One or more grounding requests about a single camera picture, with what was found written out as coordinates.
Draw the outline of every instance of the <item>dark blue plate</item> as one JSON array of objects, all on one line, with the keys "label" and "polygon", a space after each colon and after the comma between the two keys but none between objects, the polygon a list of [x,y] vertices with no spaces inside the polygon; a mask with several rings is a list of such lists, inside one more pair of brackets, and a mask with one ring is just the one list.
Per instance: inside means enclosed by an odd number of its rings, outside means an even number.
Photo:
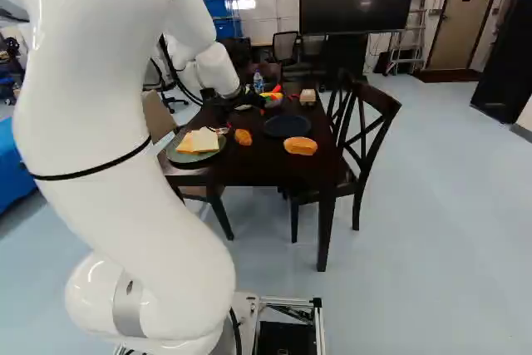
[{"label": "dark blue plate", "polygon": [[279,139],[306,136],[311,123],[304,116],[274,116],[264,123],[264,134]]}]

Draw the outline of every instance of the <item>door frame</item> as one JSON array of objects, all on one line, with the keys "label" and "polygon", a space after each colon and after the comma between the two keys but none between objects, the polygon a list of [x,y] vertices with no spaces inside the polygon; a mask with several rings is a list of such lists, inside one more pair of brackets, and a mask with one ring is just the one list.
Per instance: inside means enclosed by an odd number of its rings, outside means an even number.
[{"label": "door frame", "polygon": [[[447,1],[448,0],[443,0],[443,5],[441,6],[440,19],[438,20],[438,25],[436,26],[436,32],[434,33],[434,39],[432,40],[431,50],[429,51],[429,57],[426,59],[426,66],[424,69],[428,69],[431,66],[432,52],[434,50],[434,45],[436,44],[436,40],[440,33],[441,23],[444,20],[443,16],[445,15],[445,12],[446,12]],[[485,24],[488,21],[488,17],[490,16],[491,6],[493,6],[493,1],[494,0],[488,1],[488,6],[482,18],[482,23],[480,25],[478,33],[476,34],[475,45],[473,46],[473,49],[471,50],[471,54],[469,55],[469,59],[467,60],[467,67],[465,69],[468,69],[471,66],[471,63],[473,62],[473,57],[475,56],[476,48],[479,46],[480,39],[482,38],[482,32],[484,32]]]}]

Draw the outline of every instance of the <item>black stripe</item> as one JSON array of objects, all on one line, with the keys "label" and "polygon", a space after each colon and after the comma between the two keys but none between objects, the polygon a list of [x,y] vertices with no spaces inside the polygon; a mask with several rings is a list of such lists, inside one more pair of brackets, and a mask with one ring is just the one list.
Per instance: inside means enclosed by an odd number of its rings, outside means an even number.
[{"label": "black stripe", "polygon": [[123,155],[122,157],[119,157],[113,161],[106,162],[105,164],[94,166],[92,168],[89,168],[88,170],[80,170],[79,172],[72,172],[70,174],[64,174],[64,175],[46,175],[46,176],[34,175],[30,172],[30,175],[33,177],[33,179],[37,179],[37,180],[69,180],[69,179],[81,178],[82,176],[92,175],[92,174],[95,174],[96,172],[107,170],[111,168],[112,166],[118,165],[126,160],[129,160],[131,157],[143,151],[150,144],[150,142],[151,142],[151,136],[148,136],[148,138],[145,140],[144,143],[142,143],[136,149],[134,149],[133,151],[130,151],[126,155]]}]

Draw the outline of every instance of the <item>ladder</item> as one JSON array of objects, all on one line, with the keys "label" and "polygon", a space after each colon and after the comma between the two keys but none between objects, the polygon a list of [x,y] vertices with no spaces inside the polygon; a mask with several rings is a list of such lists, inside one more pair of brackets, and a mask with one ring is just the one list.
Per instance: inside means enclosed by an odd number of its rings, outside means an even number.
[{"label": "ladder", "polygon": [[[409,72],[412,73],[420,69],[425,62],[423,58],[423,47],[425,45],[425,30],[426,30],[426,0],[419,0],[419,7],[411,9],[409,13],[414,18],[408,18],[407,25],[402,30],[392,32],[390,36],[390,44],[388,45],[388,63],[386,72],[396,75],[400,64],[410,64]],[[407,33],[412,32],[414,41],[410,44],[405,44],[404,39]],[[405,57],[404,53],[409,52],[410,56]]]}]

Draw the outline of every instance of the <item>yellow object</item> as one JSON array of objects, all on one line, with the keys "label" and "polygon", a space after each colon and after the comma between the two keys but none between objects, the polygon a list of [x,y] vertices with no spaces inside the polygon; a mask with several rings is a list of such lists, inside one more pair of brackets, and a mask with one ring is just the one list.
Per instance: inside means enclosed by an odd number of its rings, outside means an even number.
[{"label": "yellow object", "polygon": [[253,144],[253,139],[251,138],[251,133],[249,133],[249,131],[246,131],[245,129],[237,129],[234,132],[234,139],[240,145],[252,145]]},{"label": "yellow object", "polygon": [[188,132],[175,149],[178,153],[194,154],[192,151],[192,132]]},{"label": "yellow object", "polygon": [[283,93],[273,93],[272,91],[267,91],[265,93],[260,93],[262,97],[269,97],[272,100],[281,100],[283,98]]},{"label": "yellow object", "polygon": [[219,150],[218,135],[208,128],[188,132],[175,149],[178,153],[197,154]]},{"label": "yellow object", "polygon": [[199,131],[192,131],[192,151],[194,153],[206,153],[219,150],[218,135],[207,127]]},{"label": "yellow object", "polygon": [[283,144],[290,154],[313,155],[318,149],[318,143],[307,137],[290,137]]}]

